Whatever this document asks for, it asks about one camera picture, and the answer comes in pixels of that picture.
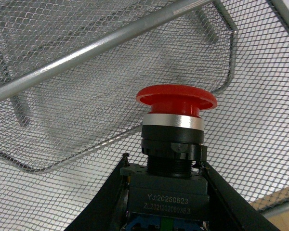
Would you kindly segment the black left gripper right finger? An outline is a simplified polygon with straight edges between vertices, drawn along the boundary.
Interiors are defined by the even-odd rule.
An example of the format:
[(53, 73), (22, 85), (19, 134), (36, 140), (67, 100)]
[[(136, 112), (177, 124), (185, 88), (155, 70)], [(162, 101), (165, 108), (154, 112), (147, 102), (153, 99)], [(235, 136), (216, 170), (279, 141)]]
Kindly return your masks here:
[(209, 230), (276, 231), (277, 227), (256, 211), (208, 162), (199, 173), (208, 182)]

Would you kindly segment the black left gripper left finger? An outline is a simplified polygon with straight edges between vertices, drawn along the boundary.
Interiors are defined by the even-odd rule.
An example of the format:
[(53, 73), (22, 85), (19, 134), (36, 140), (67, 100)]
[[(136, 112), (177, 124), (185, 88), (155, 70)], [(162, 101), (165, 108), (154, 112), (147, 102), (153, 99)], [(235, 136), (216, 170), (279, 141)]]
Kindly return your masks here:
[(115, 169), (98, 193), (66, 228), (68, 231), (119, 231), (126, 223), (127, 177), (120, 170), (127, 167), (128, 153), (122, 155)]

